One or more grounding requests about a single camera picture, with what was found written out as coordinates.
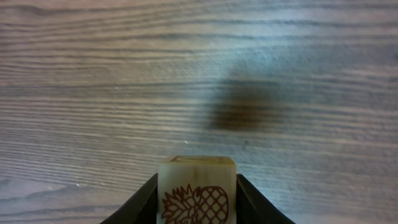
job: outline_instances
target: wood cube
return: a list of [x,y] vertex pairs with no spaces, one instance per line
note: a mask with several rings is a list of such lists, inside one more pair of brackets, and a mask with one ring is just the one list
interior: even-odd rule
[[227,157],[176,156],[158,176],[157,224],[236,224],[236,167]]

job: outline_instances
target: pineapple engraving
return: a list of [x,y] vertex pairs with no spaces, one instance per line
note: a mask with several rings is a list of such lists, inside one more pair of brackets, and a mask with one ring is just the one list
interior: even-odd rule
[[228,195],[219,186],[173,189],[162,199],[166,224],[225,224]]

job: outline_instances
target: gray wooden surface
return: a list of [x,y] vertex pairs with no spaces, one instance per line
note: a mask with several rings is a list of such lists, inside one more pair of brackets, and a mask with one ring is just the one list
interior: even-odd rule
[[99,223],[176,154],[398,223],[398,2],[0,1],[0,223]]

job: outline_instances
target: wooden block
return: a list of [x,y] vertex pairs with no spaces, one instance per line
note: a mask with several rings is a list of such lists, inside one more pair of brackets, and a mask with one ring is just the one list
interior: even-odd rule
[[227,157],[160,164],[157,224],[236,224],[236,168]]

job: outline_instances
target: black holder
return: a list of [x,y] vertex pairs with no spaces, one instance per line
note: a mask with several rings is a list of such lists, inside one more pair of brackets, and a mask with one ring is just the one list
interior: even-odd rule
[[[101,224],[156,224],[157,174]],[[242,174],[236,175],[237,224],[294,224]]]

